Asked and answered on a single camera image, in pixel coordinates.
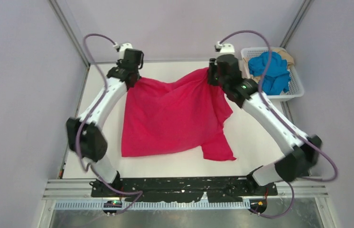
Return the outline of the pink t shirt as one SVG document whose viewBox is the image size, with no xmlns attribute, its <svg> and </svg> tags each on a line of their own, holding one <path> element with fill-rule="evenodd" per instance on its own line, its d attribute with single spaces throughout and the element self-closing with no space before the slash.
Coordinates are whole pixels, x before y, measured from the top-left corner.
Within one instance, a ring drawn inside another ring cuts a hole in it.
<svg viewBox="0 0 354 228">
<path fill-rule="evenodd" d="M 233 161 L 224 122 L 233 111 L 221 88 L 208 84 L 207 68 L 173 83 L 142 78 L 126 96 L 121 154 L 143 157 L 201 147 L 203 158 Z"/>
</svg>

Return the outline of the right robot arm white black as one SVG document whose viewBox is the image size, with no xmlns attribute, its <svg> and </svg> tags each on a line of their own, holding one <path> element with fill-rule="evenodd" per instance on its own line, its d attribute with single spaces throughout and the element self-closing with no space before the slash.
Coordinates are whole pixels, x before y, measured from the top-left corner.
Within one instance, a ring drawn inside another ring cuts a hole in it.
<svg viewBox="0 0 354 228">
<path fill-rule="evenodd" d="M 239 60 L 233 54 L 209 60 L 208 83 L 222 89 L 227 98 L 250 114 L 274 139 L 283 157 L 246 175 L 247 190 L 259 195 L 266 185 L 302 177 L 317 163 L 321 139 L 296 128 L 271 103 L 253 79 L 243 78 Z"/>
</svg>

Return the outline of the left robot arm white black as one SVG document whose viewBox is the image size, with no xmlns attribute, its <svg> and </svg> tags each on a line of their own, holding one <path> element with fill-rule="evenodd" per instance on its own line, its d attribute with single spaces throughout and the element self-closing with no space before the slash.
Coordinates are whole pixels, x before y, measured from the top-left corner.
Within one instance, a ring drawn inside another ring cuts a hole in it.
<svg viewBox="0 0 354 228">
<path fill-rule="evenodd" d="M 68 118 L 68 145 L 79 159 L 84 172 L 91 170 L 111 197 L 123 194 L 119 172 L 106 157 L 108 143 L 102 133 L 106 119 L 117 102 L 140 80 L 144 54 L 130 43 L 117 48 L 119 58 L 106 75 L 100 71 L 104 86 L 99 94 L 76 118 Z"/>
</svg>

